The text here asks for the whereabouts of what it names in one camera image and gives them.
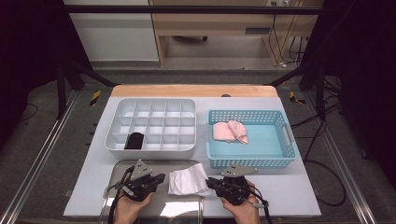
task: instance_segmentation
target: black cable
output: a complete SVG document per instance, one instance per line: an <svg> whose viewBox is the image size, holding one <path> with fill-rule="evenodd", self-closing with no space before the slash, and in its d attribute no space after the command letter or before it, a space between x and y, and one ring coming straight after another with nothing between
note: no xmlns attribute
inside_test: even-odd
<svg viewBox="0 0 396 224"><path fill-rule="evenodd" d="M27 117L27 118L20 119L20 121L25 121L25 120L31 119L37 113L38 107L36 105L34 105L34 104L28 104L28 105L31 105L32 107L34 107L35 108L35 112L33 112L33 114L31 116Z"/></svg>
<svg viewBox="0 0 396 224"><path fill-rule="evenodd" d="M334 27L330 30L330 32L324 37L324 40L321 41L321 43L319 44L319 46L309 55L310 57L306 60L302 60L302 65L299 66L297 69L290 71L289 73L287 73L285 76L278 78L277 80L274 80L270 83L267 84L262 84L262 85L270 85L270 86L274 86L277 87L280 84L282 84L283 82L296 77L298 75L303 75L304 72L306 72L309 68L314 67L315 65L319 62L321 62L322 60L322 51L325 50L326 47L328 47L328 42L332 39L332 37L334 36L335 32L337 31L338 27L342 24L342 22L344 22L344 20L346 19L347 15L349 14L349 12L351 11L351 9L355 6L355 4L358 2L358 0L354 0L350 5L349 8L346 10L346 13L343 15L343 17L334 25Z"/></svg>
<svg viewBox="0 0 396 224"><path fill-rule="evenodd" d="M125 177L131 173L131 171L134 169L134 166L128 168L125 173L122 176L121 181L119 182L119 184L115 184L113 187L111 187L110 189L108 189L107 191L111 190L112 188L116 188L117 189L117 193L116 196L114 197L114 201L110 206L110 212L108 213L108 224L113 224L114 223L114 211L116 210L117 207L117 203L119 202L119 199L123 196L120 196L120 192L123 186L123 182L125 181Z"/></svg>
<svg viewBox="0 0 396 224"><path fill-rule="evenodd" d="M312 137L294 137L294 138L304 138L304 139L312 139L312 138L316 138L316 137L319 137L319 136L321 136L321 135L323 135L324 134L324 131L325 131L325 127L324 128L322 128L322 132L321 133L318 133L318 135L315 135L315 136L312 136Z"/></svg>
<svg viewBox="0 0 396 224"><path fill-rule="evenodd" d="M336 207L336 206L340 206L342 205L346 200L347 200L347 190L343 184L343 181L341 180L341 178L335 173L335 171L333 171L332 169L330 169L328 166L326 166L325 164L318 162L318 161L311 161L311 160L305 160L305 162L311 162L314 163L316 165L319 165L323 168L325 168L327 171L329 171L332 175L334 175L335 178L337 178L338 182L341 184L341 187L343 188L343 198L341 199L341 201L339 203L328 203L326 201L324 201L323 199L320 199L317 196L318 201L320 201L321 203L324 203L326 205L332 206L332 207Z"/></svg>
<svg viewBox="0 0 396 224"><path fill-rule="evenodd" d="M327 78L324 78L324 82L333 92L340 92L341 89L338 86L334 85L332 82L330 82Z"/></svg>
<svg viewBox="0 0 396 224"><path fill-rule="evenodd" d="M311 152L312 146L314 145L315 140L317 139L318 133L321 129L321 127L323 126L323 124L325 123L325 121L323 120L320 125L319 128L317 129L317 131L315 132L315 137L312 139L311 144L309 145L308 151L305 154L305 157L303 159L303 163L305 164L306 159L308 158L309 153Z"/></svg>
<svg viewBox="0 0 396 224"><path fill-rule="evenodd" d="M324 99L324 101L328 101L330 98L333 98L333 97L335 97L335 98L338 99L338 94L330 95L330 96L326 97L326 98Z"/></svg>
<svg viewBox="0 0 396 224"><path fill-rule="evenodd" d="M318 196L317 196L317 199L318 199L318 201L320 201L321 203L324 203L324 204L329 205L329 206L340 206L340 205L343 204L343 203L346 201L346 199L347 199L347 190L346 190L346 188L345 188L345 186L344 186L344 184L343 184L341 178L335 173L335 171L333 171L330 167L326 166L325 164L323 164L323 163L321 163L321 162L318 162L318 161L311 161L311 160L308 159L308 155L309 155L309 153L311 152L312 146L314 145L314 142L315 142L316 138L318 137L318 132L319 132L319 130L322 128L322 126L323 126L324 123L325 123L324 120L320 123L319 128L317 129L317 132L315 133L315 137L312 139L311 144L309 145L308 151L306 152L306 154L305 154L305 156L304 156L303 164L305 165L307 162L312 162L312 163L315 163L315 164L317 164L317 165L320 165L320 166L322 166L323 168L325 168L326 170L328 170L332 175L334 175L335 178L337 178L338 182L340 183L340 185L341 185L341 187L342 187L342 189L343 189L343 198L342 198L342 200L341 200L339 203L328 203L328 202L326 202L326 201L320 199Z"/></svg>
<svg viewBox="0 0 396 224"><path fill-rule="evenodd" d="M326 113L331 112L331 111L332 111L336 106L338 106L338 105L340 105L340 103L337 103L337 104L334 104L334 105L331 105L331 106L327 107L326 110L325 110ZM312 116L312 117L309 117L308 119L305 119L305 120L303 120L303 121L300 121L299 123L291 124L290 127L291 127L292 129L297 128L297 127L299 127L299 126L302 126L303 124L306 124L306 123L308 123L308 122L314 120L314 119L317 118L317 117L318 117L318 115L314 115L314 116Z"/></svg>
<svg viewBox="0 0 396 224"><path fill-rule="evenodd" d="M268 209L268 202L262 198L262 193L256 188L254 188L254 189L257 190L260 193L260 195L251 189L246 189L246 188L243 188L243 189L248 190L251 194L253 194L256 198L258 198L262 202L262 205L264 206L265 218L267 219L268 224L273 224L271 216L270 216L270 211Z"/></svg>
<svg viewBox="0 0 396 224"><path fill-rule="evenodd" d="M300 47L298 48L298 58L300 58L300 54L301 54L301 46L303 45L303 37L300 38Z"/></svg>
<svg viewBox="0 0 396 224"><path fill-rule="evenodd" d="M270 45L270 49L271 49L271 51L272 51L273 54L274 54L274 58L276 59L276 63L279 63L279 62L277 61L277 58L275 57L274 50L273 50L272 47L271 47L271 33L272 33L273 31L274 31L274 36L275 36L276 43L277 43L277 49L279 50L279 56L280 56L280 58L281 58L285 63L293 63L293 62L291 62L291 61L285 60L285 59L283 58L283 56L282 56L282 52L281 52L281 50L280 50L281 47L280 47L279 40L278 40L277 35L276 35L275 22L276 22L276 14L274 14L274 19L273 19L273 24L272 24L272 27L271 27L271 32L270 32L270 34L268 35L268 44Z"/></svg>
<svg viewBox="0 0 396 224"><path fill-rule="evenodd" d="M296 37L294 36L294 37L293 37L293 40L291 40L291 44L290 44L290 48L289 48L289 57L290 57L291 59L295 59L295 58L291 57L291 49L293 48L295 39L296 39Z"/></svg>

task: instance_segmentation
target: white cabinet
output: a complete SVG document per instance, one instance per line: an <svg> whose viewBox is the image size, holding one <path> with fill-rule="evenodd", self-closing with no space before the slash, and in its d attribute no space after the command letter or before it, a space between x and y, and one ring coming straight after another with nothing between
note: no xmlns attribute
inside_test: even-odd
<svg viewBox="0 0 396 224"><path fill-rule="evenodd" d="M147 0L64 0L66 5L139 5ZM158 62L149 14L71 13L82 45L92 62Z"/></svg>

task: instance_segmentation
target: metal rail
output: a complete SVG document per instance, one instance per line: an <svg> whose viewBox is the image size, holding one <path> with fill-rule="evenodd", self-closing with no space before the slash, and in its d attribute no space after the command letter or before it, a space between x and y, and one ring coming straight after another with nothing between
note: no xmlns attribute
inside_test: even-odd
<svg viewBox="0 0 396 224"><path fill-rule="evenodd" d="M315 101L313 100L311 94L305 93L304 95L309 106L311 107L311 110L315 113L316 112L316 109L314 107ZM334 163L334 166L337 168L340 178L343 181L344 186L346 187L346 192L355 208L359 220L363 224L375 224L376 223L375 217L369 205L367 204L366 200L364 199L364 196L361 193L361 189L356 183L353 174L350 172L346 162L344 161L340 151L338 150L337 145L332 139L332 135L330 131L327 128L325 129L323 135L326 146L328 146L328 150L330 157L332 158L332 162Z"/></svg>
<svg viewBox="0 0 396 224"><path fill-rule="evenodd" d="M28 174L23 179L20 188L12 199L11 203L8 205L6 211L3 213L0 219L0 223L2 224L12 224L18 218L20 211L23 208L24 203L26 202L30 192L37 181L41 170L43 169L47 158L50 156L50 152L55 146L56 141L58 140L59 135L70 116L71 111L76 103L78 98L78 91L72 91L71 96L67 102L67 108L64 112L64 115L55 121L55 124L52 127L44 145L40 149L35 161L33 162Z"/></svg>

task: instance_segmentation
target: gray tray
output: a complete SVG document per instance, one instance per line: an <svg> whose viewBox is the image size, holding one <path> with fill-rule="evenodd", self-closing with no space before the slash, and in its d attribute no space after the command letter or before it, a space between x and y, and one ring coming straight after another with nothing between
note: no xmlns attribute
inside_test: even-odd
<svg viewBox="0 0 396 224"><path fill-rule="evenodd" d="M112 175L108 184L108 188L116 184L122 179L125 170L135 165L137 161L119 161L113 168ZM176 170L187 169L197 161L143 161L149 168L152 169L151 175L165 174L165 180L158 186L154 193L151 203L145 207L139 214L139 219L148 221L148 223L156 223L153 219L167 220L166 223L171 223L169 220L187 219L186 223L202 223L202 197L197 195L173 195L168 194L169 189L169 173ZM105 192L104 206L102 208L100 222L107 223L108 213L112 199L115 197L117 191L111 189Z"/></svg>

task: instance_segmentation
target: blue plastic basket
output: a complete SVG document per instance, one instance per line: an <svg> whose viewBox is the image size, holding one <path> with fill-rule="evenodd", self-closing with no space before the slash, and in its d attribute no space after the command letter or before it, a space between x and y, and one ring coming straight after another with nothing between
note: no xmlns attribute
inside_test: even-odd
<svg viewBox="0 0 396 224"><path fill-rule="evenodd" d="M213 139L213 125L236 120L247 129L248 144ZM290 125L278 110L209 110L209 141L206 154L210 166L223 169L232 163L256 168L284 168L298 153Z"/></svg>

